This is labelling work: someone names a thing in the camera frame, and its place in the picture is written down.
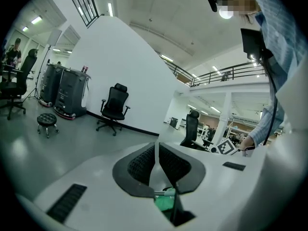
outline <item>blue striped shirt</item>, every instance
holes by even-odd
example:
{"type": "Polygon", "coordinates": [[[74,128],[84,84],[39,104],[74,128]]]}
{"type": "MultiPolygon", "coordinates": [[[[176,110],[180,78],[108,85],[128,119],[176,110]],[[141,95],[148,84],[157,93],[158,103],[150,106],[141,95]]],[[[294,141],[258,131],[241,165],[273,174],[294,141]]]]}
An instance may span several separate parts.
{"type": "MultiPolygon", "coordinates": [[[[293,15],[280,0],[256,0],[261,11],[256,20],[261,26],[265,46],[274,57],[269,61],[277,91],[291,77],[308,49],[306,37],[296,25],[293,15]]],[[[275,93],[270,85],[271,105],[263,109],[261,121],[249,134],[255,146],[262,143],[270,128],[273,116],[275,93]]],[[[278,103],[271,134],[283,122],[284,111],[278,103]]]]}

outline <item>glossy gray floor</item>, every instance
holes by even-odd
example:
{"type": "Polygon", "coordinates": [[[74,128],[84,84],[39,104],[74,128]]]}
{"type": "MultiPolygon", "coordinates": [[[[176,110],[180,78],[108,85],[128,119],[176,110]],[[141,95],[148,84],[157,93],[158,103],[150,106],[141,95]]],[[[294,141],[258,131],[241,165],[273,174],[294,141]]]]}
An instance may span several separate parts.
{"type": "Polygon", "coordinates": [[[24,107],[26,115],[14,108],[10,121],[8,110],[0,110],[0,156],[15,191],[29,200],[89,158],[157,140],[125,128],[115,137],[110,128],[97,132],[97,119],[89,115],[73,121],[57,116],[60,133],[51,128],[47,139],[45,131],[37,132],[37,116],[53,113],[52,108],[42,107],[34,99],[26,100],[24,107]]]}

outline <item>black metal railing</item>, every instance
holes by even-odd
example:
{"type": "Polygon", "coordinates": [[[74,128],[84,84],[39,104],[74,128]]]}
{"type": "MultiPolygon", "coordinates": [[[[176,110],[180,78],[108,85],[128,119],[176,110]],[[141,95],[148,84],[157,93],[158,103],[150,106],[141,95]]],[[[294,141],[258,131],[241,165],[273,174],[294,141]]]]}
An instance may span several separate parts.
{"type": "Polygon", "coordinates": [[[261,75],[266,75],[264,68],[261,65],[256,66],[256,63],[254,62],[238,64],[200,75],[193,79],[191,87],[199,86],[201,84],[207,85],[215,81],[228,81],[248,76],[260,77],[261,75]]]}
{"type": "Polygon", "coordinates": [[[83,22],[89,27],[97,18],[98,13],[94,0],[72,0],[83,22]]]}
{"type": "Polygon", "coordinates": [[[189,87],[193,85],[194,77],[190,73],[173,63],[167,61],[165,61],[165,63],[179,81],[183,82],[189,87]]]}

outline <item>green object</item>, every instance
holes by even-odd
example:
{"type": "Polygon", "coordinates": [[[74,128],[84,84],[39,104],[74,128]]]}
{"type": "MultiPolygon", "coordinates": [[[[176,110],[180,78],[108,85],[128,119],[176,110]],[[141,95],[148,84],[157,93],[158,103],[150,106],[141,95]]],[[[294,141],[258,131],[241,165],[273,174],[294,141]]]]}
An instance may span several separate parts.
{"type": "MultiPolygon", "coordinates": [[[[175,189],[173,187],[168,188],[167,192],[175,192],[175,189]]],[[[174,205],[174,197],[158,196],[155,200],[155,204],[160,211],[170,210],[174,205]]]]}

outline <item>black stool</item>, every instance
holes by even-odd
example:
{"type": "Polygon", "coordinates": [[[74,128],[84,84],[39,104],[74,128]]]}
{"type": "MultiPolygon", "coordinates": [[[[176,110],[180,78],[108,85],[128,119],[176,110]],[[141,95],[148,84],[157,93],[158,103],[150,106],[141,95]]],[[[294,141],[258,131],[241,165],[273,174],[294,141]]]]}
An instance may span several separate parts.
{"type": "Polygon", "coordinates": [[[57,118],[55,117],[55,115],[44,113],[44,114],[41,114],[41,115],[38,116],[37,121],[38,121],[38,124],[39,124],[38,125],[38,133],[40,134],[40,130],[39,130],[40,126],[46,128],[47,139],[49,139],[48,127],[51,127],[51,126],[55,127],[56,132],[59,133],[59,130],[56,126],[57,118]]]}

